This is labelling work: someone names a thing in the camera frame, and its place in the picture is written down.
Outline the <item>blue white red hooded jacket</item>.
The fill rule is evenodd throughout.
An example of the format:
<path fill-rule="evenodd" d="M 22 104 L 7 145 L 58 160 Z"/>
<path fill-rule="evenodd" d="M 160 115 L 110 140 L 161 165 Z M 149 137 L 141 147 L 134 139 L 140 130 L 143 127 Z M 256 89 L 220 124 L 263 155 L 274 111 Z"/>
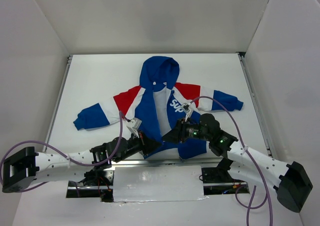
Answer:
<path fill-rule="evenodd" d="M 82 109 L 73 122 L 77 130 L 105 127 L 119 121 L 119 111 L 126 118 L 141 120 L 139 129 L 150 139 L 161 142 L 162 136 L 185 117 L 181 105 L 195 98 L 191 119 L 199 122 L 201 112 L 241 110 L 236 96 L 195 84 L 177 81 L 180 66 L 173 58 L 153 56 L 141 69 L 139 85 L 107 100 Z"/>

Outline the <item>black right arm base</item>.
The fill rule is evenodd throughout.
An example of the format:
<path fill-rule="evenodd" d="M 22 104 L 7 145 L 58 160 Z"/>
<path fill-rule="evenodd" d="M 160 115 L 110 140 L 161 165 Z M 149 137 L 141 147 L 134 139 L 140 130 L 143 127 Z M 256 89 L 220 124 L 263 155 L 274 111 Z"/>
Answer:
<path fill-rule="evenodd" d="M 238 193 L 249 193 L 247 183 L 233 179 L 221 166 L 202 167 L 201 175 L 198 177 L 203 183 L 204 195 L 227 195 Z"/>

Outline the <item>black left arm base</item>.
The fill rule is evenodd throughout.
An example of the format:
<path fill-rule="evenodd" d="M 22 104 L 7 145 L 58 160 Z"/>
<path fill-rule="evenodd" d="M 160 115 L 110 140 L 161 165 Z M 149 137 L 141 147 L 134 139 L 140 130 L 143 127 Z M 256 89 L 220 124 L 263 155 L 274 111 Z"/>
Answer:
<path fill-rule="evenodd" d="M 91 170 L 79 182 L 69 181 L 66 198 L 98 198 L 101 202 L 113 202 L 115 171 Z"/>

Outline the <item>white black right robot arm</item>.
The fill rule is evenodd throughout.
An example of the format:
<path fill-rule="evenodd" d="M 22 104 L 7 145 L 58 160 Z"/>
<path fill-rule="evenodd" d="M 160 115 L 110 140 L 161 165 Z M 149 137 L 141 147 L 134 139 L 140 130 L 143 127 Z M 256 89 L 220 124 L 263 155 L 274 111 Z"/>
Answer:
<path fill-rule="evenodd" d="M 220 128 L 211 114 L 200 116 L 199 123 L 179 119 L 175 127 L 162 137 L 163 141 L 182 143 L 188 139 L 207 141 L 210 150 L 223 157 L 217 175 L 222 181 L 232 178 L 256 186 L 267 187 L 279 203 L 293 212 L 300 212 L 313 185 L 304 167 L 291 164 L 260 153 Z"/>

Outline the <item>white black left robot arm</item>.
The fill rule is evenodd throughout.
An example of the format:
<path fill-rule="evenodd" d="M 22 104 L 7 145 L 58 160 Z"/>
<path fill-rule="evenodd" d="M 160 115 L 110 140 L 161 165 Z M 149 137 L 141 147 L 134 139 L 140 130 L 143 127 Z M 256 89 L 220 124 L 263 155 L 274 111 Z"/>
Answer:
<path fill-rule="evenodd" d="M 90 150 L 64 156 L 37 152 L 33 146 L 25 147 L 3 161 L 2 191 L 24 192 L 33 184 L 51 181 L 75 181 L 93 185 L 104 175 L 112 163 L 120 162 L 136 153 L 149 155 L 161 146 L 143 132 L 129 139 L 115 138 Z"/>

